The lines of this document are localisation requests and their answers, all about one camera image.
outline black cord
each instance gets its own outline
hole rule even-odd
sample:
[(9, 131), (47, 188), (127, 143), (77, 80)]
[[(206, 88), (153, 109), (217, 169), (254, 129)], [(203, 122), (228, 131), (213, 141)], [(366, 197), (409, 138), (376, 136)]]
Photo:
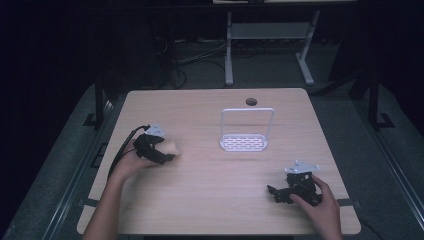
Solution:
[(366, 221), (364, 221), (362, 218), (358, 218), (359, 222), (362, 223), (365, 227), (367, 227), (369, 230), (371, 230), (371, 232), (373, 232), (378, 239), (380, 240), (384, 240), (384, 238), (380, 235), (380, 233), (377, 232), (377, 230), (375, 230), (375, 228), (373, 228), (371, 225), (369, 225)]
[(132, 152), (132, 151), (135, 151), (135, 148), (134, 148), (134, 149), (131, 149), (131, 150), (129, 150), (129, 151), (124, 152), (124, 153), (121, 155), (121, 158), (122, 158), (123, 156), (125, 156), (125, 154), (130, 153), (130, 152)]
[(115, 158), (113, 159), (112, 164), (110, 165), (109, 168), (109, 173), (107, 175), (107, 178), (109, 179), (110, 175), (112, 175), (113, 170), (116, 167), (116, 164), (118, 164), (118, 162), (121, 160), (122, 158), (122, 153), (124, 152), (125, 148), (127, 147), (128, 143), (131, 141), (132, 137), (134, 137), (135, 133), (140, 130), (140, 129), (144, 129), (144, 131), (146, 131), (147, 129), (150, 128), (150, 125), (147, 126), (140, 126), (134, 130), (131, 131), (130, 135), (127, 137), (127, 139), (125, 139), (125, 142), (122, 144), (121, 148), (119, 149), (118, 153), (116, 154)]

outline cable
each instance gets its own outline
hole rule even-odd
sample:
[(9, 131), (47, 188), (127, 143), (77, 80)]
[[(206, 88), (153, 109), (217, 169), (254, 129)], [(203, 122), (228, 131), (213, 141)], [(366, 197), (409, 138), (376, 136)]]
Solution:
[(384, 238), (380, 235), (380, 233), (378, 233), (377, 230), (375, 230), (371, 225), (365, 222), (362, 218), (358, 218), (358, 219), (359, 219), (359, 222), (362, 223), (369, 230), (371, 230), (371, 232), (373, 232), (378, 237), (378, 239), (384, 240)]

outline dark floor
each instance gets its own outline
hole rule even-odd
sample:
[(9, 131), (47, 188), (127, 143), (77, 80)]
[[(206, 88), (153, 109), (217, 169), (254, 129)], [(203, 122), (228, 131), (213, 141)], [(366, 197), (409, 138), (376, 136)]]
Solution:
[[(261, 51), (260, 48), (264, 46), (266, 51)], [(273, 43), (250, 49), (248, 53), (252, 56), (235, 57), (232, 88), (299, 87), (314, 92), (326, 86), (337, 46), (314, 44), (311, 47), (307, 61), (316, 81), (314, 86), (305, 84), (297, 66), (294, 53), (300, 46), (301, 43)], [(211, 48), (213, 46), (210, 44), (179, 45), (183, 58)], [(222, 88), (225, 82), (223, 60), (220, 55), (207, 61), (182, 65), (181, 70), (187, 79), (181, 88)], [(175, 72), (173, 74), (177, 84), (182, 83), (183, 79), (178, 78)], [(424, 169), (424, 139), (384, 87), (380, 88), (379, 111), (389, 116), (395, 128), (381, 129), (379, 132), (372, 129), (366, 120), (367, 97), (351, 100), (347, 94), (351, 85), (351, 82), (343, 85), (326, 96), (311, 97), (362, 222), (361, 232), (346, 236), (346, 239), (379, 239), (378, 235), (384, 239), (424, 239), (423, 228), (388, 160), (390, 156), (396, 159), (415, 193), (424, 199), (420, 172)], [(99, 130), (94, 131), (94, 127), (84, 126), (87, 115), (94, 113), (94, 88), (87, 89), (3, 239), (81, 237), (76, 231), (76, 224), (97, 172), (95, 165), (101, 161), (98, 152), (107, 145), (124, 100), (125, 94), (121, 94), (113, 105), (105, 107), (105, 122)], [(141, 237), (120, 236), (119, 239)], [(319, 238), (299, 236), (295, 239)]]

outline metal stand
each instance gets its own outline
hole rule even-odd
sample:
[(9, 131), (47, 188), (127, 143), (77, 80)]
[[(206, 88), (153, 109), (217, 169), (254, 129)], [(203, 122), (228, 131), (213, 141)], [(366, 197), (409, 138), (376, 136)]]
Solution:
[[(249, 111), (268, 111), (271, 117), (268, 122), (266, 134), (240, 133), (224, 134), (225, 113), (227, 112), (249, 112)], [(259, 152), (268, 145), (268, 135), (274, 120), (274, 109), (272, 108), (234, 108), (224, 109), (221, 113), (221, 139), (220, 145), (227, 152)]]
[(312, 42), (320, 11), (315, 11), (310, 22), (296, 23), (233, 23), (231, 12), (227, 21), (227, 54), (225, 56), (225, 84), (233, 85), (233, 67), (231, 62), (231, 44), (233, 39), (304, 39), (305, 45), (296, 59), (306, 84), (313, 85), (314, 80), (306, 64), (306, 55)]

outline finger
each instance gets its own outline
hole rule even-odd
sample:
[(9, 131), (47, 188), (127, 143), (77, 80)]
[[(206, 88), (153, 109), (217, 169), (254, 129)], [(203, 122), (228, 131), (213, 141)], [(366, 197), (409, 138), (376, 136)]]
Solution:
[(290, 194), (290, 199), (293, 200), (306, 214), (310, 215), (313, 207), (296, 194)]
[(334, 198), (333, 192), (330, 189), (330, 186), (324, 181), (322, 181), (319, 177), (312, 175), (312, 179), (314, 180), (314, 183), (318, 185), (318, 187), (321, 189), (322, 197), (323, 199), (326, 199), (328, 197)]

